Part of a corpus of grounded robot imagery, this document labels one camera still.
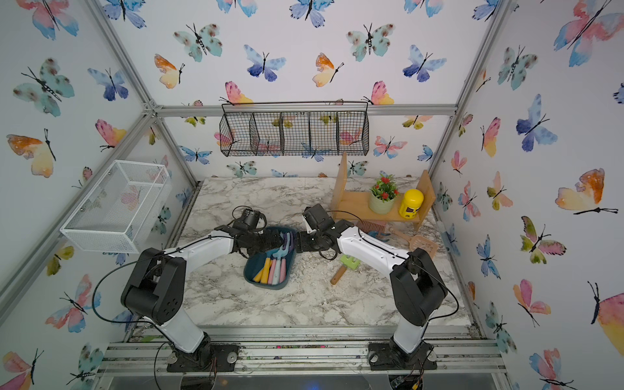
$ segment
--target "yellow container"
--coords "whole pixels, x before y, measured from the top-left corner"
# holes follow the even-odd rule
[[[399,207],[399,215],[407,220],[414,218],[424,199],[425,196],[419,190],[407,190]]]

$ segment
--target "plant pot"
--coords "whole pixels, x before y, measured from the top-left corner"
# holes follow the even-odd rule
[[[392,206],[394,205],[395,200],[396,198],[392,200],[381,200],[373,195],[372,192],[370,192],[368,198],[368,207],[377,214],[388,214],[390,210],[392,210]]]

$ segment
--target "wire basket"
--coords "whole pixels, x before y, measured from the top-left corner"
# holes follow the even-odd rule
[[[368,103],[346,102],[361,109],[327,103],[223,104],[221,153],[227,157],[366,155]]]
[[[81,250],[140,253],[171,189],[164,165],[116,160],[61,233]]]

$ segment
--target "wooden stand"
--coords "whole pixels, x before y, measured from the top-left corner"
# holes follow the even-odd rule
[[[429,178],[429,172],[427,170],[422,171],[420,181],[416,185],[416,189],[420,190],[424,195],[424,201],[422,206],[416,212],[416,216],[413,219],[406,220],[399,215],[399,206],[403,201],[403,195],[399,195],[394,201],[394,206],[388,214],[377,214],[368,207],[368,198],[370,196],[369,191],[356,192],[345,191],[344,187],[347,183],[347,153],[343,153],[343,159],[340,163],[340,169],[338,170],[338,177],[336,177],[336,185],[334,186],[334,192],[331,197],[330,210],[341,210],[357,215],[362,220],[379,220],[379,221],[393,221],[393,222],[412,222],[414,224],[414,230],[418,231],[423,221],[427,217],[433,202],[436,200],[436,193],[431,185],[431,179]],[[353,220],[353,216],[347,213],[334,212],[333,218],[335,220],[345,219]]]

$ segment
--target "potted plant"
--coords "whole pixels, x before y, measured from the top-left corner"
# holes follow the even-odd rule
[[[377,183],[371,188],[368,207],[377,214],[388,214],[392,210],[394,201],[399,195],[394,183],[394,175],[381,175]]]

